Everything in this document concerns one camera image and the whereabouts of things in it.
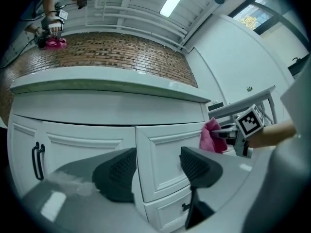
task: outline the kitchen counter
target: kitchen counter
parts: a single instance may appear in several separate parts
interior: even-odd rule
[[[210,102],[198,88],[169,79],[111,67],[64,67],[32,73],[14,80],[14,94],[51,90],[97,90]]]

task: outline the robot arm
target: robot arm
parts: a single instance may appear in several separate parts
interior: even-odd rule
[[[62,10],[63,7],[65,7],[65,6],[62,6],[62,7],[59,7],[56,9],[56,16],[55,17],[45,17],[41,21],[41,27],[42,27],[42,29],[45,30],[45,33],[42,35],[36,34],[34,37],[35,44],[39,49],[42,50],[45,48],[46,40],[52,34],[51,28],[54,28],[54,27],[61,28],[61,30],[57,32],[56,40],[58,41],[59,38],[61,37],[62,32],[63,32],[63,28],[64,28],[65,20],[68,17],[68,13],[66,11]],[[52,23],[51,24],[51,20],[59,20],[59,23]]]
[[[248,147],[246,139],[264,127],[264,118],[256,105],[251,106],[235,123],[223,126],[221,130],[213,130],[211,136],[226,139],[233,145],[237,156],[251,158],[252,149]]]

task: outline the white wall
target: white wall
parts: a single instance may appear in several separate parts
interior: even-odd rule
[[[195,49],[185,54],[200,89],[221,98],[220,88],[211,82],[207,65],[200,61],[200,58],[204,58],[229,103],[275,85],[276,91],[272,96],[277,119],[289,119],[279,97],[294,79],[285,64],[255,32],[230,17],[212,16],[186,46],[187,49],[196,46],[202,55],[194,53]],[[248,86],[253,87],[252,92],[247,91]],[[265,106],[267,114],[272,116],[267,103]]]
[[[306,36],[303,25],[293,11],[287,12],[284,17]],[[285,63],[286,68],[296,62],[293,58],[303,58],[309,53],[298,38],[280,22],[263,33],[261,37]]]

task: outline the white cabinet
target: white cabinet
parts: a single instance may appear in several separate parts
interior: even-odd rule
[[[187,186],[172,195],[145,204],[149,223],[158,231],[169,233],[185,225],[191,200]]]
[[[136,146],[134,127],[43,122],[43,132],[49,160],[44,166],[47,173],[73,161]]]
[[[198,148],[203,125],[202,122],[136,127],[138,170],[145,202],[189,185],[180,165],[180,148]]]
[[[39,183],[32,161],[36,142],[45,147],[40,154],[44,177],[67,163],[136,146],[134,127],[62,124],[16,115],[10,120],[9,161],[21,197]],[[37,151],[36,169],[39,167]]]
[[[8,157],[17,192],[25,195],[39,183],[35,177],[32,149],[40,141],[42,121],[11,115],[8,131]]]

